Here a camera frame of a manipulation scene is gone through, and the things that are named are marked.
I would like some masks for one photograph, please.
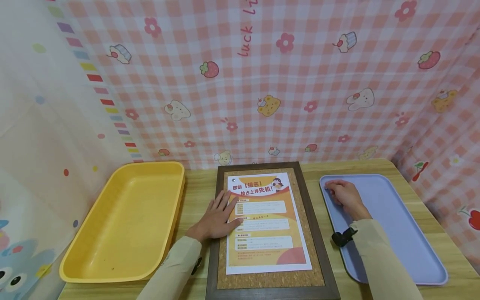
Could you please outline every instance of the framed poster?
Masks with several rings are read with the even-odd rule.
[[[207,300],[340,299],[298,162],[218,167],[221,190],[244,221],[212,241]]]

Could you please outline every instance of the purple tray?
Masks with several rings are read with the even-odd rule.
[[[385,230],[394,253],[417,285],[443,285],[447,271],[405,207],[390,180],[379,174],[327,175],[320,178],[320,187],[335,231],[343,232],[352,219],[336,205],[325,187],[334,179],[350,181],[357,187],[363,203]],[[368,283],[365,268],[355,243],[340,248],[345,268],[353,279]]]

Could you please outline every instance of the wooden frame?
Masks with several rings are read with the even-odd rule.
[[[220,251],[220,240],[212,240],[210,247],[210,260],[208,265],[208,277],[206,287],[206,300],[251,300],[251,299],[275,299],[275,300],[338,300],[340,294],[333,275],[332,267],[328,259],[325,245],[322,239],[317,218],[313,211],[307,186],[303,173],[298,162],[269,163],[256,165],[239,165],[218,167],[216,178],[217,195],[224,186],[225,172],[245,170],[266,170],[275,168],[292,168],[297,178],[302,203],[308,219],[308,225],[312,234],[316,254],[322,275],[324,286],[316,287],[293,287],[293,288],[239,288],[239,289],[217,289],[218,281],[218,257]]]

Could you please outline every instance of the hand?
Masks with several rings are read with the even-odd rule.
[[[332,192],[335,203],[342,205],[354,221],[372,218],[353,183],[345,180],[331,180],[325,183],[325,187]]]
[[[204,216],[197,224],[190,227],[185,235],[196,239],[201,243],[205,239],[222,238],[237,228],[243,222],[243,218],[238,218],[230,223],[225,223],[239,199],[238,197],[235,197],[232,202],[228,204],[230,194],[230,191],[226,194],[224,191],[221,191],[214,200],[210,201]]]

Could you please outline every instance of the tray rim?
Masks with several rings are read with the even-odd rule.
[[[86,215],[85,217],[85,220],[83,221],[82,225],[80,225],[80,228],[78,229],[78,231],[76,232],[75,234],[75,237],[72,239],[72,241],[70,242],[70,245],[67,249],[67,251],[65,252],[65,255],[63,256],[62,258],[62,261],[60,263],[60,266],[59,266],[59,275],[60,275],[60,278],[65,281],[65,282],[68,282],[68,283],[113,283],[113,282],[127,282],[127,281],[136,281],[136,280],[140,280],[140,279],[143,279],[145,277],[147,277],[148,275],[150,275],[152,272],[154,272],[157,268],[158,268],[158,265],[161,263],[162,259],[163,259],[163,256],[165,254],[165,250],[166,248],[168,247],[168,244],[169,242],[166,243],[165,245],[165,248],[162,249],[161,251],[161,254],[159,255],[159,258],[158,260],[155,262],[155,265],[150,269],[148,270],[148,272],[145,272],[144,274],[141,274],[141,275],[137,275],[137,276],[131,276],[131,277],[112,277],[112,278],[102,278],[102,279],[99,279],[99,278],[72,278],[72,277],[69,277],[65,274],[64,272],[64,267],[65,267],[65,262],[67,260],[67,257],[69,256],[71,250],[75,247],[75,243],[80,235],[80,232],[82,231],[82,229],[84,228],[85,224],[87,223],[87,221],[89,220],[89,218],[91,217],[92,213],[94,212],[97,204],[98,204],[98,200],[102,197],[103,193],[105,192],[105,189],[106,187],[111,183],[112,181],[112,178],[115,177],[115,175],[117,173],[119,173],[121,170],[125,169],[125,168],[138,168],[138,166],[145,166],[145,165],[164,165],[164,164],[174,164],[174,165],[178,165],[180,166],[181,168],[181,177],[182,177],[182,181],[181,181],[181,186],[180,186],[180,189],[178,190],[177,192],[177,196],[176,196],[176,203],[175,203],[175,213],[172,215],[171,219],[170,219],[170,228],[169,228],[169,240],[171,239],[171,236],[172,236],[172,233],[173,233],[173,230],[172,230],[172,227],[174,226],[174,222],[173,220],[177,217],[178,215],[178,211],[179,211],[179,205],[181,203],[180,201],[180,196],[182,195],[182,192],[183,192],[183,187],[184,187],[184,184],[185,184],[185,167],[183,166],[183,164],[181,164],[180,162],[178,161],[152,161],[152,162],[142,162],[142,163],[129,163],[129,164],[125,164],[121,167],[119,167],[118,169],[116,169],[111,175],[110,177],[108,178],[108,181],[105,183],[105,185],[103,186],[102,188],[102,191],[100,192],[100,194],[98,194],[98,197],[96,198],[95,200],[95,203],[93,204],[92,208],[90,208],[90,211],[88,212],[88,214]]]
[[[334,230],[335,232],[335,226],[333,224],[333,221],[332,221],[332,217],[331,217],[331,214],[330,214],[330,208],[328,207],[326,201],[326,195],[325,195],[325,189],[322,187],[322,179],[324,177],[337,177],[337,176],[379,176],[379,177],[383,177],[384,179],[386,179],[389,184],[393,187],[393,190],[395,191],[395,194],[398,196],[398,198],[401,200],[401,204],[403,205],[403,207],[407,210],[408,212],[408,216],[409,218],[413,221],[413,223],[415,224],[415,226],[417,227],[417,229],[421,232],[422,236],[423,236],[423,239],[427,242],[427,244],[430,246],[436,260],[440,263],[440,266],[442,267],[442,270],[444,272],[444,277],[445,279],[441,282],[436,282],[436,283],[423,283],[423,282],[415,282],[414,283],[416,285],[419,285],[419,286],[442,286],[444,284],[446,284],[448,282],[448,279],[449,279],[449,275],[448,275],[448,272],[447,272],[447,269],[445,268],[445,265],[442,263],[442,261],[440,260],[440,258],[438,257],[438,254],[435,252],[435,249],[433,248],[433,246],[430,244],[430,242],[428,241],[427,237],[425,236],[425,234],[423,233],[423,231],[421,230],[421,228],[419,227],[417,221],[415,220],[415,218],[412,216],[412,213],[408,210],[407,206],[405,205],[405,202],[403,201],[402,197],[400,196],[400,194],[397,192],[395,186],[393,185],[393,183],[388,179],[387,176],[385,175],[382,175],[382,174],[378,174],[378,173],[372,173],[372,174],[328,174],[328,175],[323,175],[320,177],[320,179],[318,180],[318,184],[320,186],[320,190],[322,191],[322,196],[324,198],[324,202],[325,202],[325,206],[327,208],[327,212],[328,212],[328,218],[330,219],[330,223],[332,224],[332,229]],[[343,262],[343,265],[348,273],[348,275],[354,279],[355,281],[357,282],[360,282],[360,283],[363,283],[363,284],[368,284],[368,281],[361,281],[359,278],[356,278],[352,275],[351,273],[351,270],[347,267],[346,263],[345,263],[345,257],[344,257],[344,252],[346,252],[347,250],[345,250],[345,248],[339,248],[340,249],[340,255],[342,256],[342,262]]]

